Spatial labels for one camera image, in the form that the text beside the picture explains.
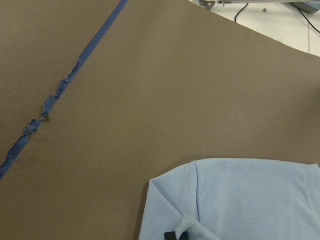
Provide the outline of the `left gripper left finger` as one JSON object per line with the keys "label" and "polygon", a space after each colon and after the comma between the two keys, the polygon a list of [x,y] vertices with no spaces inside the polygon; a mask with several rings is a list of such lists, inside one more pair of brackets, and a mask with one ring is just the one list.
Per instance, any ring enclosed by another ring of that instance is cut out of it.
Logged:
{"label": "left gripper left finger", "polygon": [[174,231],[165,232],[164,240],[176,240],[176,233]]}

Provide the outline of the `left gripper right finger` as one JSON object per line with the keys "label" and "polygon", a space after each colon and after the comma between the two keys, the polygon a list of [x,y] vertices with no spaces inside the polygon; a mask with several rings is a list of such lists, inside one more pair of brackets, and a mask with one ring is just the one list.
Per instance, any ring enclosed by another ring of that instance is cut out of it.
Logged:
{"label": "left gripper right finger", "polygon": [[179,237],[179,240],[190,240],[190,236],[188,232],[183,232]]}

